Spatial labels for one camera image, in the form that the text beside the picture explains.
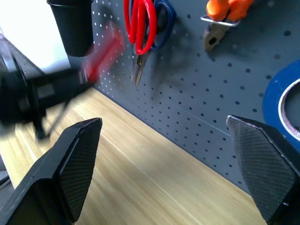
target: blue tape roll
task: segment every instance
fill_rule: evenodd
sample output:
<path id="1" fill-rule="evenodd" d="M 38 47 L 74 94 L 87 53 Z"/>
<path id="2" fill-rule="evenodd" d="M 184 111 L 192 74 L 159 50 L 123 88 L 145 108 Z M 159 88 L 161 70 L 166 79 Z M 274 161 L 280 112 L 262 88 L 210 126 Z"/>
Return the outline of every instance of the blue tape roll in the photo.
<path id="1" fill-rule="evenodd" d="M 290 126 L 293 131 L 288 131 L 287 125 L 283 123 L 285 119 L 282 119 L 282 113 L 284 103 L 281 104 L 290 90 L 293 83 L 296 83 L 300 79 L 300 60 L 293 62 L 286 68 L 281 70 L 269 83 L 263 99 L 263 116 L 266 123 L 283 134 L 286 139 L 292 144 L 292 146 L 300 152 L 300 141 L 295 138 L 291 133 L 296 133 L 296 129 Z"/>

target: white wall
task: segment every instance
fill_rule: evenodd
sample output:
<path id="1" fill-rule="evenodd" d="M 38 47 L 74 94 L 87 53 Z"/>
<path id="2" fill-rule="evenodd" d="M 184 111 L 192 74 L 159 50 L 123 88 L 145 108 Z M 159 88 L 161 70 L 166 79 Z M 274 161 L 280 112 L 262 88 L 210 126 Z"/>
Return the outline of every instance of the white wall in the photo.
<path id="1" fill-rule="evenodd" d="M 46 0 L 0 0 L 4 36 L 45 73 L 70 68 Z"/>

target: wooden surface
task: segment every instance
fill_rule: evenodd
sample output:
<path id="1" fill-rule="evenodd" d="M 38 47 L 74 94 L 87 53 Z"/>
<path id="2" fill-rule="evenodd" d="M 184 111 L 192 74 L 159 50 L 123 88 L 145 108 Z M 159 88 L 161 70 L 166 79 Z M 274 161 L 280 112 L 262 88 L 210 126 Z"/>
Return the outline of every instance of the wooden surface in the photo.
<path id="1" fill-rule="evenodd" d="M 48 114 L 54 120 L 58 109 Z M 101 117 L 96 166 L 78 225 L 265 225 L 249 195 L 91 90 L 74 101 L 51 139 L 36 143 L 32 125 L 0 141 L 16 187 L 63 129 Z"/>

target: tape roll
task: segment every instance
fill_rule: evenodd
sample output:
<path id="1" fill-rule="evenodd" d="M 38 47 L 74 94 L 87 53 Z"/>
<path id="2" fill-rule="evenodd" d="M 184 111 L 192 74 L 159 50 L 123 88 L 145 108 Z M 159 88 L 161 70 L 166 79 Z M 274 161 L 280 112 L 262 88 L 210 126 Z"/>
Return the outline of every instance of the tape roll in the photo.
<path id="1" fill-rule="evenodd" d="M 300 60 L 281 70 L 269 83 L 263 99 L 263 116 L 266 123 L 275 127 L 300 152 L 300 132 L 285 113 L 285 100 L 290 90 L 300 84 Z"/>

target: textured gripper pad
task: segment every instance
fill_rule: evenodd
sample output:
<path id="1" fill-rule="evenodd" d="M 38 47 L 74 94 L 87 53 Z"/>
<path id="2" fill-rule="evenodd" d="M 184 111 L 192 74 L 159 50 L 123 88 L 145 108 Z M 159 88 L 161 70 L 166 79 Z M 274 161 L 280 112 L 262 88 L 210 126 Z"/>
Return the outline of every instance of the textured gripper pad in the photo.
<path id="1" fill-rule="evenodd" d="M 60 171 L 62 198 L 72 222 L 78 220 L 90 187 L 101 129 L 99 123 L 100 120 L 92 123 L 79 134 Z"/>
<path id="2" fill-rule="evenodd" d="M 227 125 L 250 194 L 262 217 L 272 221 L 296 191 L 298 176 L 260 129 L 231 116 Z"/>

